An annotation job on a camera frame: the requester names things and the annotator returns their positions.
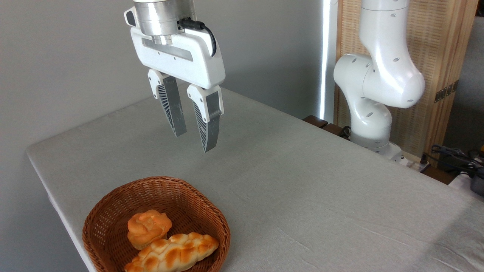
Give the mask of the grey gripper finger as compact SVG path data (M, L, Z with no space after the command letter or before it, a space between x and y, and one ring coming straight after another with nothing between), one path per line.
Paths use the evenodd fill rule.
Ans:
M207 153L217 144L220 116L224 114L221 88L204 89L190 84L187 94L194 106L203 151Z
M176 137L186 133L185 118L176 78L149 69L147 77L150 81L153 97L160 101L168 123Z

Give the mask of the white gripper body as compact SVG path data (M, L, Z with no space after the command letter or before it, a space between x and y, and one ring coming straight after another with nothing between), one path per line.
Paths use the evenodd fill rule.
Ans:
M187 29L172 36L171 45L157 45L139 28L131 27L131 38L140 62L146 67L208 89L225 79L221 51L212 56L207 31Z

